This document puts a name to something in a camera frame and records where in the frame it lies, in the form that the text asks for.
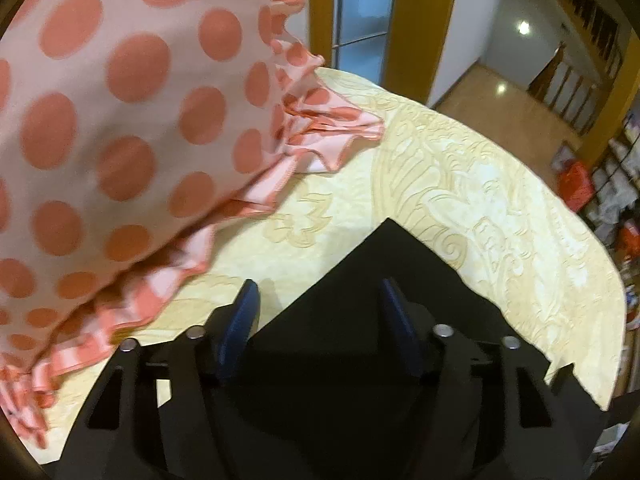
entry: tiled floor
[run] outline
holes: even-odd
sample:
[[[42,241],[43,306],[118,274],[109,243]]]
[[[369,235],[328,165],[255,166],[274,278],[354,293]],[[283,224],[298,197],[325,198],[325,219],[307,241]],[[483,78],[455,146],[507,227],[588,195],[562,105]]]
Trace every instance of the tiled floor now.
[[[529,166],[555,192],[551,159],[563,140],[580,138],[560,117],[497,73],[476,65],[436,108],[483,134]]]

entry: cream tablecloth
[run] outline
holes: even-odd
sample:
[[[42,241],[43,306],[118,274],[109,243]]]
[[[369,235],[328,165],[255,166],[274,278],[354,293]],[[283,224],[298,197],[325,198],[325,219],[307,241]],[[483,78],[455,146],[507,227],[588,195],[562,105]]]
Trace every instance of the cream tablecloth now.
[[[575,363],[581,383],[606,408],[625,302],[616,269],[585,225],[522,163],[466,126],[357,76],[329,69],[319,75],[385,119],[383,142],[337,174],[295,178],[276,213],[223,230],[209,272],[152,324],[122,337],[170,340],[230,303],[245,278],[260,286],[263,326],[391,217],[547,355],[547,378]],[[65,378],[46,412],[49,449],[29,445],[37,460],[59,457],[103,366]]]

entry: polka dot fabric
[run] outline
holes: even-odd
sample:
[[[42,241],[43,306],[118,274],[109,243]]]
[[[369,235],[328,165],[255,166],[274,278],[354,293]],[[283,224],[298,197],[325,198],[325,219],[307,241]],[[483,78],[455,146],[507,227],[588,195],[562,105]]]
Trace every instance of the polka dot fabric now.
[[[20,436],[45,445],[56,378],[157,316],[207,269],[216,229],[382,135],[286,31],[303,6],[25,0],[15,15],[0,40],[0,406]]]

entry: wooden baluster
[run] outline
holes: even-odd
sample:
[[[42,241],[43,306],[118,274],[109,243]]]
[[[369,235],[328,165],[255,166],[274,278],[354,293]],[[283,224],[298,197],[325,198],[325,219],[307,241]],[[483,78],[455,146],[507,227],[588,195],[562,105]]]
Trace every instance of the wooden baluster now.
[[[569,97],[569,100],[566,102],[566,106],[564,107],[564,110],[562,110],[562,113],[560,114],[560,116],[564,119],[564,116],[567,113],[567,110],[569,109],[569,106],[571,105],[572,101],[574,100],[575,95],[578,93],[578,88],[580,88],[580,85],[582,84],[582,81],[584,80],[583,76],[580,76],[578,78],[578,81],[576,81],[575,83],[575,87],[574,87],[574,91],[571,94],[571,97]]]
[[[544,102],[546,93],[549,92],[551,80],[554,78],[556,70],[558,70],[558,66],[564,59],[565,47],[566,43],[564,41],[561,41],[558,49],[556,50],[556,53],[551,58],[551,61],[546,64],[546,66],[540,71],[540,73],[531,82],[529,88],[527,89],[529,95],[540,102]]]
[[[556,92],[556,95],[554,96],[553,100],[551,101],[551,104],[549,105],[549,110],[553,110],[554,108],[556,108],[556,103],[558,102],[558,98],[560,97],[560,94],[562,93],[562,89],[564,88],[564,85],[566,84],[566,82],[569,79],[569,76],[571,75],[571,72],[573,70],[574,69],[571,66],[567,66],[566,72],[564,73],[564,77],[562,78],[562,82],[560,83],[560,86],[558,87],[558,91]]]
[[[580,108],[578,108],[578,111],[575,113],[574,118],[571,121],[571,126],[575,128],[575,123],[577,123],[578,121],[578,117],[580,117],[580,114],[582,113],[582,110],[584,110],[585,105],[587,104],[587,102],[589,101],[591,94],[593,94],[593,86],[590,86],[589,89],[587,90],[587,94],[584,97],[584,101],[582,101],[582,104],[580,105]]]

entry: glass door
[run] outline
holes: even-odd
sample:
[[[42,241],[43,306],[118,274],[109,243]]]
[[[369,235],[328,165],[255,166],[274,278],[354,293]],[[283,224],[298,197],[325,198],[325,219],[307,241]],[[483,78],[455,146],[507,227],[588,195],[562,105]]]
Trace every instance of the glass door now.
[[[335,0],[332,66],[380,84],[393,0]]]

